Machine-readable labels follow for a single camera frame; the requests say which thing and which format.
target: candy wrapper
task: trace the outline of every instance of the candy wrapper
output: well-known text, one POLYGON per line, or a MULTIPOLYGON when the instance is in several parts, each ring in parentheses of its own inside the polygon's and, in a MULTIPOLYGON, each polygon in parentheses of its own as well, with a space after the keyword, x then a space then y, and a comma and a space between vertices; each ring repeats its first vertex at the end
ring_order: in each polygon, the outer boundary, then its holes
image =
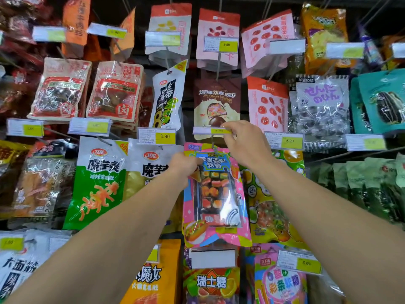
POLYGON ((190 248, 184 249, 185 304, 238 304, 240 268, 192 269, 190 248))
POLYGON ((84 115, 91 62, 45 58, 44 72, 27 118, 69 120, 84 115))
POLYGON ((65 57, 83 57, 89 18, 90 0, 69 0, 63 7, 63 25, 67 30, 67 43, 62 43, 65 57))
MULTIPOLYGON (((224 122, 240 120, 240 78, 196 79, 194 81, 194 126, 220 127, 224 122)), ((194 135, 196 140, 209 135, 194 135)))
MULTIPOLYGON (((138 140, 130 138, 123 200, 129 199, 168 169, 172 156, 182 150, 183 146, 180 145, 145 145, 138 144, 138 140)), ((182 206, 183 195, 180 194, 162 233, 181 231, 182 206)))
POLYGON ((75 147, 65 140, 34 144, 15 188, 9 227, 29 223, 50 227, 66 178, 74 171, 75 160, 69 159, 68 153, 75 147))
POLYGON ((265 243, 257 247, 261 254, 254 258, 256 303, 307 303, 306 274, 276 266, 283 246, 265 243))
POLYGON ((349 183, 349 201, 363 209, 369 208, 368 194, 366 191, 364 161, 347 161, 347 181, 349 183))
POLYGON ((181 240, 158 240, 151 254, 135 277, 120 304, 180 303, 181 240))
POLYGON ((209 245, 217 239, 251 246, 242 179, 236 160, 226 148, 185 143, 186 156, 204 160, 189 177, 184 191, 183 235, 187 247, 209 245))
MULTIPOLYGON (((223 36, 239 38, 240 15, 215 10, 200 9, 197 36, 197 67, 208 71, 217 71, 218 53, 204 52, 205 36, 223 36)), ((237 53, 221 53, 220 71, 236 69, 237 53)))
POLYGON ((395 159, 366 158, 364 165, 369 211, 393 224, 403 222, 402 196, 395 184, 395 159))
POLYGON ((143 66, 100 62, 86 117, 137 122, 143 66))
POLYGON ((149 55, 149 60, 166 67, 166 58, 169 66, 174 66, 181 61, 181 56, 186 56, 189 52, 190 27, 191 27, 192 5, 190 3, 172 3, 163 5, 153 5, 151 19, 149 21, 149 31, 169 31, 180 32, 180 47, 145 47, 145 54, 149 55))
MULTIPOLYGON (((273 156, 305 176, 303 154, 295 150, 273 151, 273 156)), ((268 189, 249 169, 240 167, 249 203, 250 231, 253 243, 278 241, 281 244, 308 249, 268 189)))
POLYGON ((348 76, 297 75, 294 132, 305 134, 305 150, 344 147, 350 133, 348 76))
POLYGON ((405 69, 372 72, 358 77, 360 93, 373 133, 405 129, 405 69))
POLYGON ((10 218, 14 188, 30 145, 0 141, 0 220, 10 218))
POLYGON ((288 90, 281 83, 247 77, 249 119, 263 132, 287 132, 288 90))
POLYGON ((277 67, 276 71, 287 66, 288 55, 283 55, 281 60, 274 64, 276 56, 268 55, 269 40, 295 38, 292 12, 290 9, 280 12, 266 20, 254 23, 242 30, 243 58, 241 60, 242 77, 255 72, 254 76, 270 76, 270 66, 277 67))
POLYGON ((128 142, 80 137, 73 198, 63 229, 81 230, 122 202, 128 142))
POLYGON ((185 60, 171 67, 169 74, 163 71, 153 77, 155 100, 149 127, 180 129, 179 108, 183 99, 187 62, 185 60))
MULTIPOLYGON (((320 9, 309 3, 302 6, 303 31, 308 42, 305 53, 305 72, 310 75, 323 75, 334 60, 325 57, 328 42, 348 42, 345 9, 320 9)), ((343 59, 337 67, 348 68, 354 61, 343 59)))
POLYGON ((350 83, 350 108, 352 110, 353 127, 356 134, 373 133, 366 106, 360 92, 358 78, 353 78, 350 83))

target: green snack bag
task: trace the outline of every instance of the green snack bag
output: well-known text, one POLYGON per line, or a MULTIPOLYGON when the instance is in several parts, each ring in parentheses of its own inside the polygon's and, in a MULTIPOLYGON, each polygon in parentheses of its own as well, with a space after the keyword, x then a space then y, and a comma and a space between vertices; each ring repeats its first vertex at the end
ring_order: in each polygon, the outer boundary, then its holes
POLYGON ((333 175, 335 178, 335 193, 344 199, 349 199, 349 183, 347 181, 347 171, 345 163, 333 163, 333 175))
POLYGON ((328 190, 335 191, 335 181, 333 179, 333 168, 331 164, 322 162, 319 169, 318 184, 327 188, 328 190))
POLYGON ((349 200, 363 209, 368 209, 364 167, 364 161, 346 162, 347 181, 350 188, 349 200))
POLYGON ((80 137, 73 197, 63 229, 83 229, 122 202, 128 142, 80 137))
POLYGON ((395 159, 366 158, 364 162, 369 211, 391 223, 402 221, 401 196, 395 188, 395 159))

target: swiss candy bag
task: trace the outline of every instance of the swiss candy bag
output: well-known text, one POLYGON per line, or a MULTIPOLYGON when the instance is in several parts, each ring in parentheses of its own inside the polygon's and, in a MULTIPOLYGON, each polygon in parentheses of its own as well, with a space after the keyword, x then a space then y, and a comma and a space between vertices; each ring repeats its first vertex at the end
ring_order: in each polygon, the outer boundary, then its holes
POLYGON ((89 61, 45 58, 44 72, 27 117, 44 120, 83 117, 91 67, 89 61))
POLYGON ((280 244, 261 244, 255 256, 255 298, 257 304, 307 303, 306 274, 277 266, 280 244))
POLYGON ((238 304, 240 267, 192 269, 191 248, 184 249, 185 304, 238 304))
POLYGON ((143 66, 100 62, 86 117, 134 122, 138 118, 143 66))
POLYGON ((169 66, 175 66, 186 59, 190 54, 189 43, 191 27, 192 5, 190 3, 171 3, 153 5, 149 31, 180 32, 180 47, 145 47, 145 54, 149 60, 166 67, 166 58, 169 66))
POLYGON ((155 100, 149 127, 180 129, 179 108, 183 99, 187 62, 182 61, 171 67, 169 72, 163 71, 153 77, 155 100))
POLYGON ((350 108, 353 116, 354 132, 356 134, 370 134, 373 132, 373 128, 370 124, 370 119, 364 105, 358 78, 353 78, 350 84, 350 108))
POLYGON ((104 141, 80 137, 73 197, 63 229, 81 230, 122 202, 128 142, 104 141))
POLYGON ((157 245, 142 266, 134 273, 120 304, 177 304, 180 302, 181 240, 158 240, 157 245))
POLYGON ((366 158, 364 164, 369 211, 391 223, 403 221, 401 194, 395 185, 395 159, 366 158))
MULTIPOLYGON (((138 144, 138 140, 130 138, 123 200, 126 201, 138 193, 156 176, 168 169, 172 156, 182 150, 183 146, 180 145, 145 145, 138 144)), ((183 195, 180 194, 162 233, 181 231, 182 206, 183 195)))
POLYGON ((405 129, 405 69, 371 72, 358 77, 373 133, 405 129))
MULTIPOLYGON (((197 35, 197 67, 208 71, 217 71, 218 52, 204 52, 205 36, 224 36, 239 38, 240 15, 215 10, 200 9, 197 35)), ((237 53, 221 53, 220 71, 236 69, 237 53)))
POLYGON ((188 178, 184 190, 182 232, 187 247, 209 245, 222 239, 251 246, 242 179, 227 148, 185 143, 186 156, 204 163, 188 178))
POLYGON ((349 200, 360 208, 368 209, 364 161, 347 161, 346 171, 350 188, 349 200))
POLYGON ((344 147, 350 133, 349 76, 297 75, 298 112, 294 132, 305 149, 344 147))
POLYGON ((282 56, 278 64, 272 64, 276 56, 268 55, 271 40, 295 38, 292 12, 290 9, 280 12, 266 20, 254 23, 242 30, 243 60, 241 55, 242 77, 255 72, 255 76, 270 76, 269 67, 279 70, 287 66, 288 55, 282 56))
MULTIPOLYGON (((291 169, 305 176, 301 151, 278 150, 273 156, 291 169)), ((255 174, 240 167, 249 203, 250 231, 253 243, 278 241, 284 245, 308 249, 286 214, 274 200, 268 189, 255 174)))
POLYGON ((288 90, 281 83, 247 77, 249 119, 263 132, 287 132, 288 90))

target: teal snack bag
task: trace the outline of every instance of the teal snack bag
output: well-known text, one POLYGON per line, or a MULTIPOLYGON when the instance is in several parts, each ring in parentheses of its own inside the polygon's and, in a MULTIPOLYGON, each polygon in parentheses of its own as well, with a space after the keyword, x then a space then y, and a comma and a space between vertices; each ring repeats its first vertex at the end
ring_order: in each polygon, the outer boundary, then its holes
POLYGON ((83 229, 122 202, 128 142, 80 137, 73 197, 63 229, 83 229))
POLYGON ((345 163, 333 163, 333 175, 335 178, 335 193, 344 199, 349 199, 349 182, 345 163))
POLYGON ((358 78, 352 79, 349 91, 350 107, 352 109, 353 126, 356 134, 370 134, 373 129, 370 124, 369 116, 366 111, 363 99, 360 93, 358 78))
POLYGON ((368 209, 364 168, 364 161, 346 162, 347 182, 350 188, 349 201, 363 209, 368 209))
POLYGON ((373 133, 405 129, 405 69, 363 74, 358 81, 373 133))
POLYGON ((402 221, 401 196, 395 188, 395 159, 366 158, 364 162, 369 211, 391 223, 402 221))

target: price tag holder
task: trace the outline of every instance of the price tag holder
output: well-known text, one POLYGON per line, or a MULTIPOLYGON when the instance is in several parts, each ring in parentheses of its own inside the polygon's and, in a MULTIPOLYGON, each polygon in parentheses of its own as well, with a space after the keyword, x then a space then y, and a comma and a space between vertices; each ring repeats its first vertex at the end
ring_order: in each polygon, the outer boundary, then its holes
POLYGON ((304 148, 304 135, 288 132, 265 132, 268 143, 272 149, 296 149, 304 148))
POLYGON ((305 53, 305 39, 266 40, 267 54, 305 53))
POLYGON ((160 244, 154 246, 151 254, 149 255, 146 262, 149 263, 159 263, 160 261, 160 244))
POLYGON ((232 131, 225 129, 224 127, 193 127, 193 134, 224 135, 224 134, 232 134, 232 131))
POLYGON ((127 34, 127 30, 120 27, 113 27, 111 25, 104 25, 92 22, 87 29, 87 33, 111 38, 124 39, 125 35, 127 34))
POLYGON ((277 266, 289 270, 297 270, 311 274, 322 274, 321 263, 312 254, 279 250, 277 266))
POLYGON ((405 42, 395 42, 391 44, 391 49, 395 59, 405 58, 405 42))
POLYGON ((363 42, 328 42, 327 59, 362 59, 365 45, 363 42))
POLYGON ((145 47, 180 47, 180 32, 145 32, 145 47))
POLYGON ((7 135, 17 137, 43 137, 43 120, 7 118, 7 135))
POLYGON ((386 150, 382 134, 346 134, 347 150, 350 152, 386 150))
POLYGON ((105 118, 73 117, 69 123, 69 134, 108 137, 112 120, 105 118))
POLYGON ((23 237, 6 237, 0 239, 0 250, 23 250, 24 238, 23 237))
POLYGON ((239 37, 204 36, 204 52, 238 53, 239 37))
POLYGON ((176 145, 176 130, 165 128, 138 128, 139 144, 176 145))
POLYGON ((36 42, 66 42, 66 28, 34 26, 32 38, 36 42))

